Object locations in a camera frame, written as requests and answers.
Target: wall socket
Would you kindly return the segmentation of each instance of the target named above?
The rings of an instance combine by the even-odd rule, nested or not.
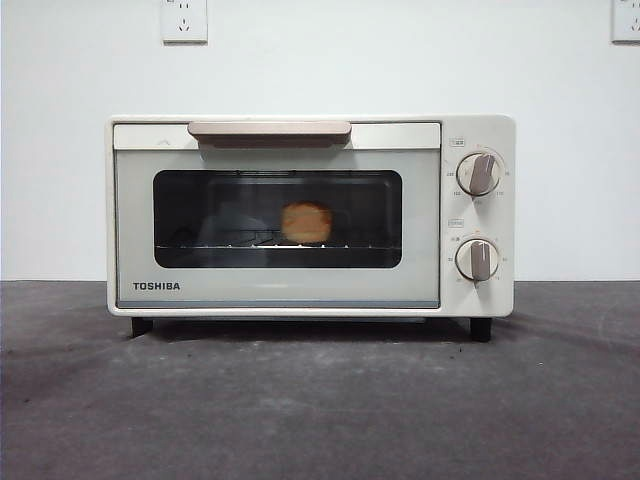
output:
[[[614,43],[640,43],[640,0],[612,0]]]
[[[207,43],[207,0],[160,1],[164,43]]]

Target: temperature knob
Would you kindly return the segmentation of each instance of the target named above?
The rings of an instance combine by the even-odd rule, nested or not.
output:
[[[487,240],[468,240],[456,252],[456,266],[468,280],[484,282],[498,270],[498,250]]]
[[[496,188],[500,181],[500,168],[490,153],[474,153],[458,165],[458,184],[469,195],[479,197]]]

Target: oven window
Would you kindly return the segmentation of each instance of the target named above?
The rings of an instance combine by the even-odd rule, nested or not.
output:
[[[402,256],[390,170],[165,170],[153,210],[165,268],[393,268]]]

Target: gray countertop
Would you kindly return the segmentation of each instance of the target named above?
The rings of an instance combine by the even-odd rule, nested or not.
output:
[[[468,321],[162,321],[98,282],[2,284],[15,479],[640,478],[640,282],[519,283]]]

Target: white toaster oven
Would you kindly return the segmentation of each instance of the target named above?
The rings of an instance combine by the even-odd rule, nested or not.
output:
[[[119,116],[108,307],[133,318],[491,318],[513,308],[505,116]]]

